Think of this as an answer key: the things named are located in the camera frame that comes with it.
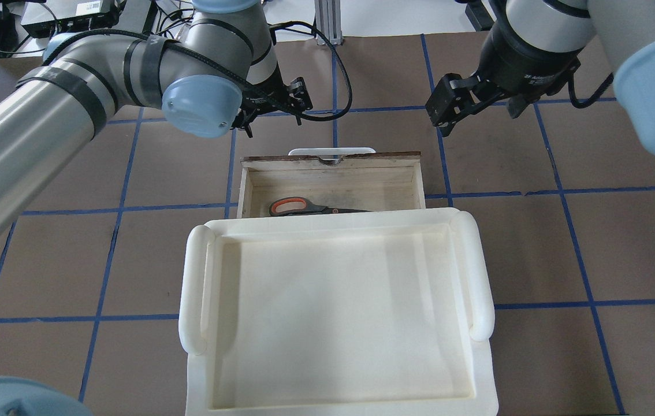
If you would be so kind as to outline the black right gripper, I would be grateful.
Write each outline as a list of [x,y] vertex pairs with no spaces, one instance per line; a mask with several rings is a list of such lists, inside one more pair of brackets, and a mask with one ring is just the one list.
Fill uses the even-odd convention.
[[468,78],[441,77],[425,105],[431,124],[448,137],[457,123],[506,98],[511,119],[542,95],[560,91],[579,65],[580,48],[554,52],[524,40],[507,20],[494,23],[481,50],[479,66]]

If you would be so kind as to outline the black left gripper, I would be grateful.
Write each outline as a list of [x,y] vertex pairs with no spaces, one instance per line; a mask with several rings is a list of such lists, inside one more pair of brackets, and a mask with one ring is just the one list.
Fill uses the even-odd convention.
[[283,84],[277,76],[270,76],[264,82],[256,85],[260,92],[246,90],[239,111],[232,122],[231,129],[243,130],[253,139],[251,124],[259,116],[282,111],[293,113],[297,126],[302,126],[304,112],[312,110],[311,95],[304,78],[297,77],[290,84]]

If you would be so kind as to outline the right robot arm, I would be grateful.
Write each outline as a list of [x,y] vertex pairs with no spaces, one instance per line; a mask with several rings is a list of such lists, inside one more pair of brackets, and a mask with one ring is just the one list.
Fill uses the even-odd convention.
[[468,77],[443,75],[425,109],[446,137],[505,102],[511,118],[562,89],[582,110],[612,88],[642,147],[655,155],[655,1],[465,2],[488,34]]

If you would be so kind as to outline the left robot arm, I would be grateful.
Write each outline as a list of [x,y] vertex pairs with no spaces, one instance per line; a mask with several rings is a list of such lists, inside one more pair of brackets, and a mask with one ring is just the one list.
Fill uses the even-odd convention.
[[193,1],[179,39],[93,29],[51,40],[0,103],[0,234],[126,105],[216,139],[264,103],[288,113],[276,37],[259,1]]

